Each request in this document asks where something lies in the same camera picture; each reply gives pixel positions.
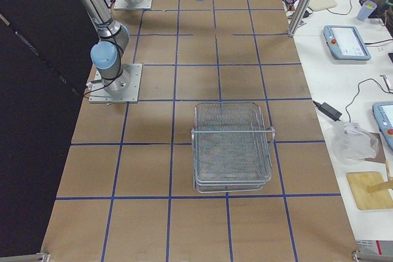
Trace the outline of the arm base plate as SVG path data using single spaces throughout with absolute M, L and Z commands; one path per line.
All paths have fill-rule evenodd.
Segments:
M 149 10 L 152 7 L 152 0 L 116 0 L 115 10 Z
M 103 88 L 101 74 L 96 70 L 94 80 L 98 83 L 91 86 L 90 103 L 138 102 L 143 65 L 122 64 L 122 67 L 122 75 L 106 88 Z

